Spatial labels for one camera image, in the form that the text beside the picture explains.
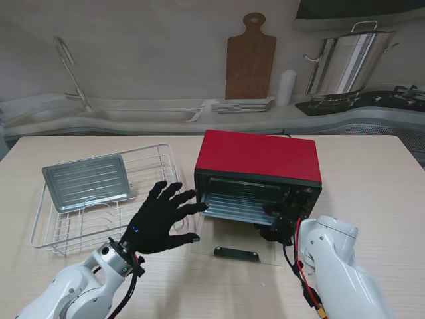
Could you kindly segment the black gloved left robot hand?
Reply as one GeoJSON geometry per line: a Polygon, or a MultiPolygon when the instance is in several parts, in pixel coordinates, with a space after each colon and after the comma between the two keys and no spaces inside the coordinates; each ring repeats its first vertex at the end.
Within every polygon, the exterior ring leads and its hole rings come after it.
{"type": "Polygon", "coordinates": [[[209,207],[203,202],[189,203],[197,192],[192,189],[177,193],[182,186],[181,182],[170,185],[166,181],[157,182],[131,219],[120,244],[132,253],[153,254],[199,241],[196,233],[169,234],[176,222],[209,207]]]}

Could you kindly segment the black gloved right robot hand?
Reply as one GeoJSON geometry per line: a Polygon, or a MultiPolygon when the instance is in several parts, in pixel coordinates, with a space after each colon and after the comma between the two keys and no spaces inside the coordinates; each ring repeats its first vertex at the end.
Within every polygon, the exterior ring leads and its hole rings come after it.
{"type": "Polygon", "coordinates": [[[292,245],[290,239],[295,233],[298,214],[283,202],[268,203],[262,208],[266,215],[273,217],[273,221],[271,225],[254,224],[260,236],[267,241],[279,242],[283,246],[292,245]]]}

